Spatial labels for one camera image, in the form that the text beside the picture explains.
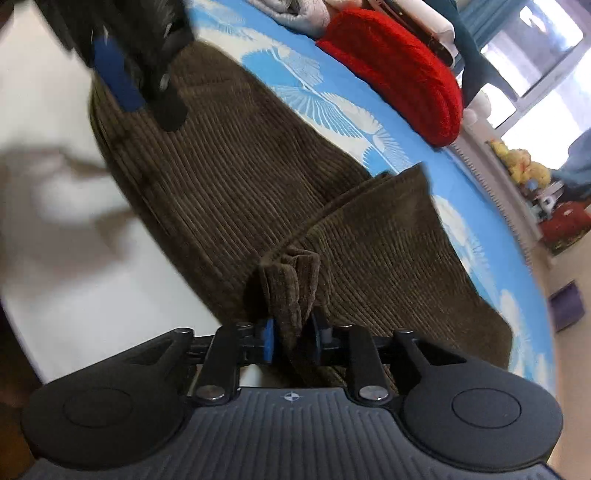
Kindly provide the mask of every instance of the floor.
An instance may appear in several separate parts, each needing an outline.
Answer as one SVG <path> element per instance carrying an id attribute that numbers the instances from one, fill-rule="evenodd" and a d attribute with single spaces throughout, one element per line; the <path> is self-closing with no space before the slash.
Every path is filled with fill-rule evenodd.
<path id="1" fill-rule="evenodd" d="M 21 434 L 20 408 L 40 382 L 0 312 L 0 480 L 16 478 L 33 462 Z"/>

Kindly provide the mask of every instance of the curtain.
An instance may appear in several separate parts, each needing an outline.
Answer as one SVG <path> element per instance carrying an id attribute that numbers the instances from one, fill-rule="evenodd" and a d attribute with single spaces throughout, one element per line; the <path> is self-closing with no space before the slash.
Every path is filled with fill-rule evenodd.
<path id="1" fill-rule="evenodd" d="M 471 0 L 460 17 L 470 31 L 478 48 L 491 41 L 528 0 Z"/>

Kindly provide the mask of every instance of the circular pad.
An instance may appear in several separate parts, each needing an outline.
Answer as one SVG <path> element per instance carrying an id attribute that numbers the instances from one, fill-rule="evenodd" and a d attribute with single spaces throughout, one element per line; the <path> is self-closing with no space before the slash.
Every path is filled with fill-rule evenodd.
<path id="1" fill-rule="evenodd" d="M 164 446 L 184 419 L 174 389 L 145 367 L 84 370 L 37 390 L 22 412 L 31 450 L 80 469 L 127 465 Z"/>
<path id="2" fill-rule="evenodd" d="M 452 409 L 460 420 L 483 429 L 506 427 L 521 415 L 519 402 L 494 388 L 466 390 L 453 399 Z"/>
<path id="3" fill-rule="evenodd" d="M 494 472 L 546 459 L 562 428 L 560 407 L 546 390 L 476 359 L 423 372 L 401 418 L 440 457 Z"/>

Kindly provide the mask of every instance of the blue mattress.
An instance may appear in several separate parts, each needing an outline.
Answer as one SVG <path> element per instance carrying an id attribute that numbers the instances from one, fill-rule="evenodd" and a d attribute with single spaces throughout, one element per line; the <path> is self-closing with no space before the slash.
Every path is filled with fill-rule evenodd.
<path id="1" fill-rule="evenodd" d="M 510 324 L 510 370 L 555 390 L 545 300 L 509 227 L 448 150 L 432 149 L 365 82 L 241 0 L 191 0 L 199 36 L 267 84 L 372 174 L 423 162 L 445 230 L 480 295 Z"/>

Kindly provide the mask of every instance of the red knitted fabric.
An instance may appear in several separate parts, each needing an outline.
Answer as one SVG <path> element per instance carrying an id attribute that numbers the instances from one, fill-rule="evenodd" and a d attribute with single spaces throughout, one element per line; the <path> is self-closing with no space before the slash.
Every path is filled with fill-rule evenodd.
<path id="1" fill-rule="evenodd" d="M 316 45 L 368 82 L 434 147 L 460 134 L 462 93 L 451 70 L 383 13 L 345 10 Z"/>

